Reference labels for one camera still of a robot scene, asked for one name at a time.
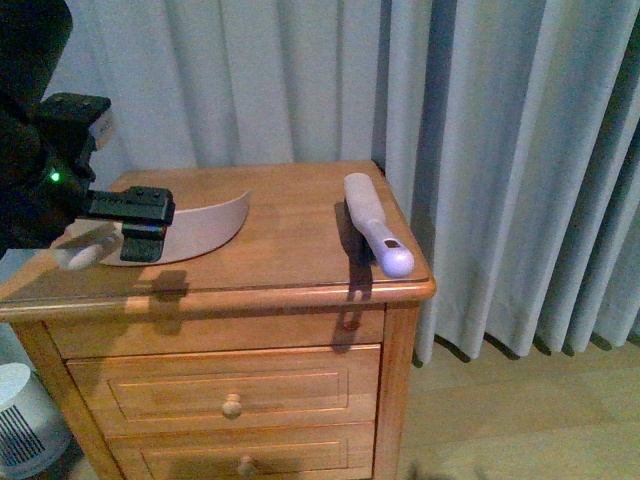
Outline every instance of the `white curtain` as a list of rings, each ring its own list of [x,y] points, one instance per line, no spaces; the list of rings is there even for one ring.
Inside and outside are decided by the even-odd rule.
[[[67,1],[49,92],[112,99],[98,187],[373,158],[439,284],[423,361],[640,331],[639,0]]]
[[[517,355],[536,334],[584,350],[594,326],[626,340],[640,307],[638,7],[434,2],[412,205],[439,282],[422,360],[434,333],[471,358],[485,333]]]

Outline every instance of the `wooden knob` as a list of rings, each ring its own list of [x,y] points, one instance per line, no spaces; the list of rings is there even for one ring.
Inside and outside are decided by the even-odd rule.
[[[238,418],[242,414],[240,395],[235,393],[227,395],[227,401],[222,404],[222,414],[229,420]]]
[[[253,458],[245,455],[240,459],[240,465],[238,465],[238,475],[242,478],[253,477],[258,474],[258,469],[253,464]]]

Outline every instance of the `cylindrical object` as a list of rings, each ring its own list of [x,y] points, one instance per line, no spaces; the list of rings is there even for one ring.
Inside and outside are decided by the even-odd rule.
[[[390,278],[405,278],[415,267],[413,254],[387,228],[382,203],[369,175],[351,173],[344,179],[345,197],[353,225],[375,255],[382,273]]]
[[[22,363],[0,365],[0,477],[36,475],[60,458],[71,438],[31,369]]]

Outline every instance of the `handle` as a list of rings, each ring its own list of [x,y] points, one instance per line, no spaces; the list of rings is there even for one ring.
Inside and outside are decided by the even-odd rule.
[[[371,178],[364,173],[351,173],[344,178],[344,190],[353,225],[364,235],[382,273],[390,278],[411,275],[415,266],[413,254],[387,228]]]
[[[249,455],[245,455],[240,459],[240,465],[238,465],[238,475],[242,478],[250,478],[258,474],[258,469],[253,464],[253,458]]]
[[[242,403],[240,403],[240,395],[230,393],[227,395],[227,401],[222,404],[222,414],[229,420],[234,420],[242,415]]]

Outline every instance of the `wooden drawer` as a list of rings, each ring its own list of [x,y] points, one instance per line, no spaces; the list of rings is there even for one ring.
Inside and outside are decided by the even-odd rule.
[[[366,423],[119,437],[109,446],[132,480],[248,478],[238,474],[243,459],[254,479],[338,480],[371,477],[373,438]]]
[[[49,323],[63,358],[379,343],[383,305],[345,306],[234,316],[188,317],[154,312],[149,318]]]
[[[106,436],[372,421],[379,345],[67,362]],[[229,395],[241,414],[223,415]]]

